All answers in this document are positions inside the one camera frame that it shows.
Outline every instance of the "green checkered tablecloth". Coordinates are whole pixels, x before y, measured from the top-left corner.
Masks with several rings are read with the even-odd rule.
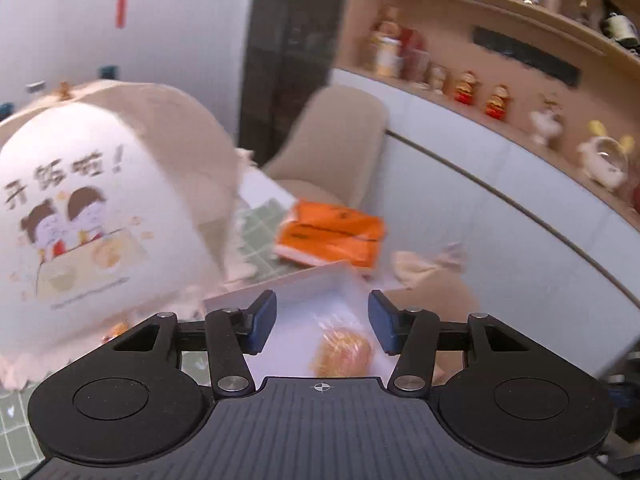
[[[275,200],[257,209],[241,207],[238,215],[244,219],[241,252],[254,264],[258,272],[255,283],[290,274],[299,267],[273,258],[271,254],[278,225],[285,211]],[[210,385],[206,352],[185,352],[182,370],[198,384]],[[27,404],[36,384],[29,384],[21,392],[7,392],[0,388],[0,480],[23,478],[43,458],[27,421]]]

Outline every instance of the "white tray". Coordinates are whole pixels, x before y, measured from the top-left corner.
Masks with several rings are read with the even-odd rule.
[[[334,319],[361,330],[369,338],[374,350],[370,375],[382,378],[386,386],[398,358],[386,355],[373,334],[367,316],[371,287],[353,267],[339,262],[301,270],[212,298],[205,302],[205,308],[207,312],[246,308],[269,289],[278,298],[276,323],[261,354],[245,356],[257,387],[268,376],[313,377],[312,362],[322,339],[319,323]]]

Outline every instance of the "black circular pad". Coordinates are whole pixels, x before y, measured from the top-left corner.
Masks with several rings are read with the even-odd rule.
[[[551,465],[585,456],[609,433],[598,381],[553,354],[498,352],[452,377],[438,409],[446,427],[493,457]]]
[[[74,396],[74,405],[96,420],[119,420],[145,407],[149,392],[144,384],[130,379],[98,379],[85,384]]]
[[[203,419],[200,387],[167,362],[144,352],[87,357],[31,396],[31,427],[50,454],[105,465],[143,460],[181,444]]]
[[[569,397],[560,386],[532,377],[499,384],[494,400],[504,412],[523,420],[546,420],[560,415],[569,404]]]

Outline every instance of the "white figurine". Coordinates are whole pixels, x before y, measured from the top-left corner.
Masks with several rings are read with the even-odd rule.
[[[607,135],[600,121],[590,121],[589,129],[593,137],[578,146],[582,170],[590,179],[614,191],[626,179],[627,155],[634,148],[633,137],[624,136],[617,142]]]
[[[543,99],[544,107],[542,110],[535,110],[530,114],[534,128],[531,138],[541,146],[548,146],[549,141],[558,137],[564,129],[561,123],[562,107],[544,96]]]

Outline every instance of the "red tassel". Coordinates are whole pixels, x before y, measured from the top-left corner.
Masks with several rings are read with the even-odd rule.
[[[118,0],[116,7],[116,27],[124,28],[127,21],[127,0]]]

